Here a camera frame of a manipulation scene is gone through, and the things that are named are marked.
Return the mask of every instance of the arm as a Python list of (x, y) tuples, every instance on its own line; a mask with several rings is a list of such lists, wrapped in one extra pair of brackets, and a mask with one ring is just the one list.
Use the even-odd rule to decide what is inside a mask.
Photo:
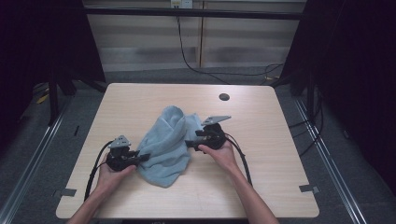
[(226, 141), (218, 150), (204, 145), (200, 145), (198, 148), (204, 153), (209, 154), (231, 178), (250, 224), (278, 223), (270, 208), (248, 183), (239, 169), (233, 154), (233, 145), (229, 141)]
[(67, 221), (72, 223), (88, 223), (94, 216), (98, 207), (105, 201), (108, 196), (118, 187), (121, 180), (129, 175), (136, 167), (134, 165), (125, 168), (120, 172), (114, 172), (106, 163), (101, 165), (99, 178), (96, 188), (90, 194), (90, 197), (81, 205), (77, 212)]

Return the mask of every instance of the black curtain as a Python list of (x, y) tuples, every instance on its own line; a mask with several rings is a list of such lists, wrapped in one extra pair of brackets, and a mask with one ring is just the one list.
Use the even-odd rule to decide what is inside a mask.
[(2, 143), (31, 101), (33, 86), (48, 82), (51, 73), (61, 87), (76, 77), (106, 81), (87, 16), (68, 7), (83, 5), (79, 0), (0, 1)]
[(308, 0), (304, 13), (281, 77), (300, 94), (311, 76), (396, 194), (396, 2)]

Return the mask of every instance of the cable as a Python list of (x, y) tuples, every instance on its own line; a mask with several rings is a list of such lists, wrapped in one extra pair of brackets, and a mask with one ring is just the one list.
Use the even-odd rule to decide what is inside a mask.
[(98, 157), (96, 158), (95, 165), (93, 166), (92, 171), (91, 171), (91, 174), (90, 174), (90, 179), (88, 180), (88, 183), (87, 183), (87, 188), (85, 189), (84, 202), (88, 199), (88, 197), (90, 197), (92, 181), (93, 181), (93, 179), (95, 178), (96, 171), (98, 170), (98, 168), (99, 168), (101, 165), (103, 165), (103, 164), (106, 163), (106, 162), (103, 162), (103, 163), (101, 163), (100, 165), (98, 165), (98, 162), (99, 162), (100, 158), (102, 157), (102, 153), (103, 153), (103, 151), (105, 150), (105, 148), (106, 148), (108, 145), (110, 145), (112, 142), (113, 142), (113, 141), (109, 141), (108, 143), (106, 143), (106, 144), (102, 147), (102, 149), (101, 149), (100, 152), (99, 152)]
[(242, 152), (241, 147), (238, 145), (238, 143), (236, 142), (236, 140), (229, 134), (226, 133), (226, 135), (230, 136), (233, 140), (231, 140), (228, 137), (225, 137), (225, 139), (227, 139), (231, 144), (233, 144), (233, 146), (236, 148), (236, 150), (239, 153), (239, 156), (241, 157), (242, 163), (244, 163), (244, 167), (245, 167), (245, 172), (247, 174), (247, 182), (253, 186), (252, 182), (251, 182), (251, 177), (250, 177), (250, 171), (248, 169), (248, 162), (245, 158), (245, 154)]
[(315, 137), (314, 141), (301, 153), (299, 154), (300, 157), (302, 157), (318, 140), (319, 138), (321, 138), (321, 132), (323, 130), (323, 126), (324, 126), (324, 116), (323, 116), (323, 107), (322, 107), (322, 96), (318, 93), (317, 91), (317, 95), (318, 95), (318, 103), (317, 103), (317, 111), (316, 114), (318, 114), (320, 112), (320, 129), (318, 131), (317, 136)]
[[(267, 75), (267, 74), (273, 72), (274, 70), (276, 70), (279, 66), (283, 65), (283, 63), (269, 64), (269, 65), (265, 66), (264, 72), (258, 73), (258, 74), (222, 73), (222, 72), (211, 72), (211, 73), (209, 73), (209, 72), (203, 72), (203, 71), (196, 70), (196, 69), (192, 68), (189, 65), (189, 63), (187, 62), (187, 60), (186, 60), (186, 56), (185, 56), (184, 48), (183, 48), (183, 40), (181, 38), (180, 17), (177, 17), (177, 29), (178, 29), (178, 37), (179, 37), (179, 40), (180, 40), (180, 48), (181, 48), (181, 54), (183, 56), (184, 64), (186, 64), (187, 67), (190, 68), (191, 71), (194, 71), (194, 72), (199, 73), (199, 74), (211, 76), (211, 77), (213, 77), (213, 78), (215, 78), (215, 79), (217, 79), (217, 80), (219, 80), (219, 81), (221, 81), (221, 82), (223, 82), (225, 84), (231, 85), (229, 82), (227, 82), (225, 80), (222, 80), (221, 78), (216, 77), (214, 75), (233, 75), (233, 76), (242, 76), (242, 77), (257, 77), (257, 76)], [(270, 66), (275, 66), (275, 68), (267, 71), (268, 67), (270, 67)]]
[[(321, 104), (322, 104), (322, 101), (323, 101), (323, 97), (319, 96), (318, 93), (317, 93), (317, 95), (318, 95), (318, 102), (317, 102), (317, 109), (316, 109), (314, 118), (317, 117), (318, 112), (319, 112), (320, 109), (321, 109)], [(305, 123), (307, 123), (307, 122), (308, 122), (308, 120), (306, 119), (306, 120), (303, 120), (303, 121), (301, 121), (301, 122), (298, 122), (298, 123), (289, 125), (289, 128), (290, 128), (290, 129), (291, 129), (291, 128), (295, 128), (295, 127), (298, 127), (298, 126), (300, 126), (300, 125), (302, 125), (302, 124), (305, 124)]]

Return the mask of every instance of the gray floor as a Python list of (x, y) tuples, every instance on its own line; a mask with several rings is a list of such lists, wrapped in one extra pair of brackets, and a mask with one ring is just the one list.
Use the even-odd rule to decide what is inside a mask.
[[(226, 68), (210, 69), (211, 72), (233, 72), (256, 74), (263, 68)], [(275, 71), (270, 77), (276, 77)], [(216, 75), (226, 82), (238, 85), (259, 85), (263, 76)], [(224, 84), (205, 74), (197, 74), (186, 69), (158, 71), (115, 72), (107, 73), (107, 82), (151, 82), (151, 83), (201, 83)], [(63, 189), (68, 181), (79, 151), (91, 127), (103, 94), (90, 87), (77, 83), (78, 92), (70, 100), (70, 106), (64, 113), (62, 124), (49, 145), (37, 173), (29, 185), (12, 223), (63, 223), (55, 216), (59, 198), (52, 194), (56, 189)], [(276, 94), (289, 125), (302, 121), (295, 105), (295, 97), (290, 96), (289, 86), (276, 88)], [(67, 97), (61, 95), (61, 103)], [(359, 148), (353, 140), (346, 139), (335, 115), (324, 108), (324, 126), (322, 136), (332, 153), (341, 174), (352, 194), (360, 205), (367, 223), (396, 223), (396, 200), (375, 170), (363, 159)], [(21, 120), (19, 131), (7, 146), (7, 153), (0, 159), (0, 205), (3, 207), (9, 194), (15, 188), (19, 177), (35, 152), (41, 137), (47, 130), (49, 121), (49, 102), (30, 104)], [(318, 127), (322, 124), (318, 116)], [(312, 143), (305, 126), (290, 128), (299, 152)], [(320, 209), (318, 217), (309, 219), (281, 218), (281, 223), (353, 223), (332, 179), (315, 147), (302, 157), (302, 163), (311, 185), (317, 186), (320, 193), (315, 195)], [(100, 223), (121, 223), (120, 220), (100, 220)]]

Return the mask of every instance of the clamp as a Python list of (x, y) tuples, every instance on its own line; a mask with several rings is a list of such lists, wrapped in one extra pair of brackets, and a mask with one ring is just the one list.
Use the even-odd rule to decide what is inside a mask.
[(197, 136), (203, 138), (196, 141), (186, 140), (187, 147), (193, 147), (195, 151), (200, 151), (198, 148), (199, 145), (205, 145), (213, 149), (221, 148), (227, 139), (219, 122), (230, 118), (231, 116), (211, 116), (207, 118), (202, 123), (202, 125), (205, 126), (204, 129), (195, 131)]
[(138, 166), (141, 161), (148, 161), (150, 154), (139, 155), (139, 150), (130, 151), (131, 142), (124, 135), (116, 138), (109, 146), (106, 163), (114, 171), (121, 171), (130, 165)]

